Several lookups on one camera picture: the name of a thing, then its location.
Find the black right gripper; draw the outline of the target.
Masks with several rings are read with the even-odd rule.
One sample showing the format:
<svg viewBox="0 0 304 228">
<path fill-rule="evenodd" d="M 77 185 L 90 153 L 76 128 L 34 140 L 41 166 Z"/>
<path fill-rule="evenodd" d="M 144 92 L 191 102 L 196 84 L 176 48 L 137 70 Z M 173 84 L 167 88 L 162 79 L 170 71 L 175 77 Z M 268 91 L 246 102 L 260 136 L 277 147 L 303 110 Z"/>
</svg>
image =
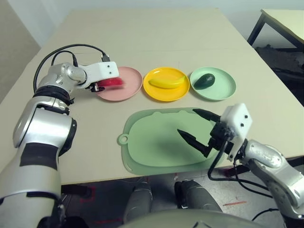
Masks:
<svg viewBox="0 0 304 228">
<path fill-rule="evenodd" d="M 211 138 L 209 139 L 209 145 L 205 146 L 196 140 L 196 137 L 188 132 L 178 129 L 180 136 L 186 141 L 187 144 L 198 150 L 202 155 L 207 158 L 211 152 L 211 149 L 220 151 L 220 149 L 227 143 L 224 153 L 230 154 L 234 143 L 233 138 L 236 136 L 235 132 L 228 127 L 224 122 L 220 122 L 220 116 L 203 109 L 192 109 L 200 117 L 215 122 L 213 129 L 210 132 Z"/>
</svg>

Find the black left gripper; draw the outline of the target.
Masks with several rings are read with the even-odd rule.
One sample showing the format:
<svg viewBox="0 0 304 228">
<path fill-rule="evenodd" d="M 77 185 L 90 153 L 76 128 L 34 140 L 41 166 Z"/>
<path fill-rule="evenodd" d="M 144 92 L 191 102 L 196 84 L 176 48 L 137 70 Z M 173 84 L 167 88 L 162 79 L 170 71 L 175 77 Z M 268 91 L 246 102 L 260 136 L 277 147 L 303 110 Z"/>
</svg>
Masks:
<svg viewBox="0 0 304 228">
<path fill-rule="evenodd" d="M 102 86 L 101 82 L 92 82 L 92 83 L 86 83 L 85 84 L 85 89 L 86 90 L 90 90 L 93 93 L 98 93 L 98 92 L 102 92 L 105 90 L 105 87 Z"/>
</svg>

